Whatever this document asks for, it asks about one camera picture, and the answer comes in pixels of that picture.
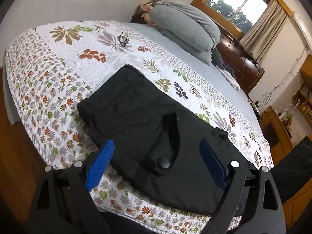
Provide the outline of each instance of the window frame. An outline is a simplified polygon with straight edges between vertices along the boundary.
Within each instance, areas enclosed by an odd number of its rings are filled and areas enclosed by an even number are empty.
[[[231,37],[231,39],[241,40],[244,36],[244,33],[232,22],[228,21],[224,16],[219,14],[216,10],[210,8],[206,5],[207,0],[193,0],[191,5],[200,9],[202,12],[206,13],[210,16],[220,27],[221,31],[225,33],[227,36]],[[268,4],[271,0],[263,0],[266,4]],[[283,2],[283,0],[277,0],[281,6],[284,8],[286,13],[289,16],[292,16],[292,12],[289,7]]]

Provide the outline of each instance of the folded black garment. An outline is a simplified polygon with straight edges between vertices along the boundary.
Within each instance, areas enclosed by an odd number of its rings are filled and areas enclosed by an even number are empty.
[[[78,110],[97,147],[109,139],[115,142],[110,163],[116,171],[166,206],[209,215],[218,205],[223,191],[200,156],[203,138],[225,169],[233,160],[247,161],[227,132],[197,117],[130,65],[81,101]],[[245,190],[238,214],[247,194]]]

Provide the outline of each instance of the beige curtain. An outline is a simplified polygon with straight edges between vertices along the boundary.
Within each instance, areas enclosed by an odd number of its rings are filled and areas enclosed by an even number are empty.
[[[257,23],[241,39],[240,44],[257,63],[262,63],[287,17],[288,15],[282,6],[276,0],[271,0]]]

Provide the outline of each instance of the quilt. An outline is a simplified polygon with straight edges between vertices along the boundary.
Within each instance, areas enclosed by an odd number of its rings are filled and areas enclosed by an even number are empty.
[[[118,41],[121,33],[128,34],[126,46]],[[115,21],[37,26],[17,37],[7,50],[13,100],[30,139],[48,165],[68,168],[97,150],[77,104],[125,64],[134,66],[200,119],[227,131],[230,141],[255,167],[272,168],[268,142],[209,82],[152,40]],[[185,189],[192,189],[184,182]],[[151,200],[111,165],[90,195],[99,210],[129,218],[157,233],[199,233],[210,217]],[[230,228],[239,220],[233,218]]]

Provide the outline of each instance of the folded blanket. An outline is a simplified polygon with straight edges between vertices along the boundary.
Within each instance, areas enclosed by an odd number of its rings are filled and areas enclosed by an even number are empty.
[[[229,72],[233,79],[236,79],[234,70],[222,59],[221,54],[216,48],[211,50],[211,63],[216,67]]]
[[[240,90],[240,86],[235,80],[234,70],[222,59],[221,54],[216,48],[211,50],[211,63],[215,65],[235,90]]]
[[[195,8],[194,6],[181,2],[181,1],[159,1],[157,4],[167,5],[171,8],[174,8],[178,11],[183,12],[185,15],[189,16],[190,18],[194,19],[197,23],[199,23],[205,31],[210,35],[213,40],[213,47],[215,48],[216,45],[220,42],[220,30],[218,26],[211,20],[211,18],[206,15],[201,10]]]

